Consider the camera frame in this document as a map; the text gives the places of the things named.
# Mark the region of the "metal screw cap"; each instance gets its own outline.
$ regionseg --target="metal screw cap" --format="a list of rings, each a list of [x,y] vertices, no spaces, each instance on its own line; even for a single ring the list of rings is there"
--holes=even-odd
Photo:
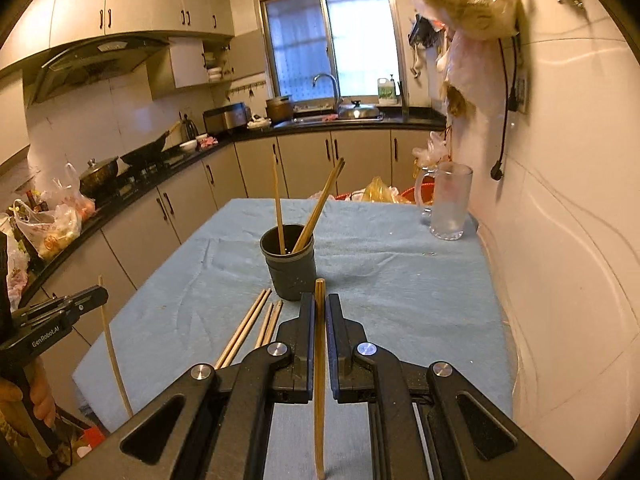
[[[269,354],[273,356],[283,355],[287,352],[287,345],[276,341],[275,343],[271,343],[269,346],[267,346],[267,352],[269,352]]]
[[[195,365],[191,369],[191,377],[197,381],[206,379],[211,375],[211,367],[209,365]]]
[[[373,355],[378,351],[378,347],[373,343],[366,342],[360,343],[356,350],[358,350],[358,354],[360,355]]]
[[[453,368],[449,363],[439,361],[433,365],[433,372],[438,377],[449,377],[453,373]]]

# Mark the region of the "range hood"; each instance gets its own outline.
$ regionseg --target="range hood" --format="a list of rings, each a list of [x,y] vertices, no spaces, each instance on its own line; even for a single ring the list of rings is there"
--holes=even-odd
[[[31,102],[41,103],[74,88],[131,72],[167,42],[121,34],[76,44],[47,61],[38,72]]]

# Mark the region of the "dark gray cup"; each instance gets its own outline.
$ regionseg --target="dark gray cup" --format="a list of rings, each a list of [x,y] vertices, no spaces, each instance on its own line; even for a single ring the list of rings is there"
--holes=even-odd
[[[291,250],[304,226],[284,224],[284,245]],[[278,228],[269,229],[260,238],[260,250],[267,261],[271,281],[276,294],[283,300],[299,301],[303,292],[313,292],[316,287],[316,261],[314,238],[297,253],[280,254]]]

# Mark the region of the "faucet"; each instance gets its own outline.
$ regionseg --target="faucet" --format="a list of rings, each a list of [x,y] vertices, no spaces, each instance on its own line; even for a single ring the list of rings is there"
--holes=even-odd
[[[342,100],[340,99],[340,94],[338,92],[338,82],[336,81],[335,77],[332,74],[321,72],[314,77],[314,81],[311,86],[315,88],[316,82],[318,82],[318,79],[320,79],[322,76],[328,77],[331,79],[331,84],[334,86],[334,112],[338,113],[338,106],[340,105],[340,102]]]

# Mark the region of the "human hand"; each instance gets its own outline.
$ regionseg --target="human hand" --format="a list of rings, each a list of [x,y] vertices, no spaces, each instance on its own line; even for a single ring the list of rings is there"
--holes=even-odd
[[[33,415],[38,420],[43,420],[44,423],[53,428],[53,423],[56,418],[56,405],[51,394],[51,387],[49,381],[47,381],[47,373],[45,372],[42,359],[37,357],[33,361],[33,377],[31,378],[30,393],[31,402],[33,402]],[[19,402],[22,400],[22,391],[15,384],[0,378],[0,404],[6,402]],[[2,412],[7,418],[7,422],[11,424],[14,429],[21,431],[22,428],[16,427],[19,425],[17,421],[9,420],[13,418],[9,415],[10,410],[2,407]]]

